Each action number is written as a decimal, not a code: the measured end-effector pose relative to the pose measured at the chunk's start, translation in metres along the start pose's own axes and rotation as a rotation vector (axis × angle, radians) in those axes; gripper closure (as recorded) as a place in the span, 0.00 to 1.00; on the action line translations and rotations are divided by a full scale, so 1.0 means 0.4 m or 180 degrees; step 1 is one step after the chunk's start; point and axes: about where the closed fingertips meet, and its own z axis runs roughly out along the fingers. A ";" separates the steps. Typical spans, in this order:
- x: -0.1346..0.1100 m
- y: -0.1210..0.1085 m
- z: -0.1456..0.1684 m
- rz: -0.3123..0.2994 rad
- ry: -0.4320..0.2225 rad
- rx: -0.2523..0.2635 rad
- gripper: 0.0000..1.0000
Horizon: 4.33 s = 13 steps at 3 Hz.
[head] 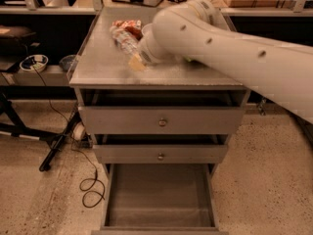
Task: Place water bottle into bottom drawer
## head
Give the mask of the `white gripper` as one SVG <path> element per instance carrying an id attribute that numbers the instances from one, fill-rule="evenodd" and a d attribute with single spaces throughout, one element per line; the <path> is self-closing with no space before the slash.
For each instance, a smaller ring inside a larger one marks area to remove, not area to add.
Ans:
<path id="1" fill-rule="evenodd" d="M 149 36 L 144 36 L 139 41 L 138 52 L 147 64 L 160 64 L 171 58 L 171 54 L 161 47 L 154 38 Z M 143 71 L 146 68 L 138 55 L 133 55 L 128 65 L 135 71 Z"/>

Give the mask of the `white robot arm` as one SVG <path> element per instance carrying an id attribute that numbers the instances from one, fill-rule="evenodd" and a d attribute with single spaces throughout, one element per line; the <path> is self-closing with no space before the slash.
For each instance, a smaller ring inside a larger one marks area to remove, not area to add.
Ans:
<path id="1" fill-rule="evenodd" d="M 312 48 L 223 29 L 220 16 L 207 0 L 162 9 L 140 40 L 135 62 L 196 60 L 313 122 Z"/>

